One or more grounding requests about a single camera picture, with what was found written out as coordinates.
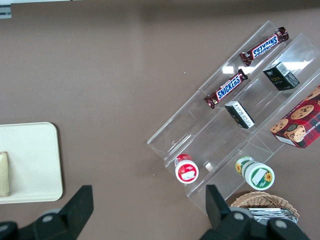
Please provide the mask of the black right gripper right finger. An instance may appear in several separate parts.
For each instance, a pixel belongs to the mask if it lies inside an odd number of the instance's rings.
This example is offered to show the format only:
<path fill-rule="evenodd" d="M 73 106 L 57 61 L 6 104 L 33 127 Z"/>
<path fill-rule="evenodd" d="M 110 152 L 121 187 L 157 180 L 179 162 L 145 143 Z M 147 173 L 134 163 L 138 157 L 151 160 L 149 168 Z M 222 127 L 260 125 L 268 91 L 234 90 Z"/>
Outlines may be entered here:
<path fill-rule="evenodd" d="M 206 186 L 205 207 L 211 229 L 202 237 L 202 240 L 248 240 L 250 238 L 251 220 L 240 211 L 231 211 L 213 185 Z"/>

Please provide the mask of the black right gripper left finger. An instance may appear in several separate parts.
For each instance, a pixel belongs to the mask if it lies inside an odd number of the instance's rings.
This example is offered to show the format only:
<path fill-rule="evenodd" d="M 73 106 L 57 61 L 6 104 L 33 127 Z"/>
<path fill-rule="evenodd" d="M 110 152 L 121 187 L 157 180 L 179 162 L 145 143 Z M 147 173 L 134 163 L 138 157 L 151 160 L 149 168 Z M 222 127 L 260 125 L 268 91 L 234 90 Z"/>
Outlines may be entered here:
<path fill-rule="evenodd" d="M 83 185 L 57 213 L 47 213 L 33 224 L 36 240 L 76 240 L 94 210 L 93 188 Z"/>

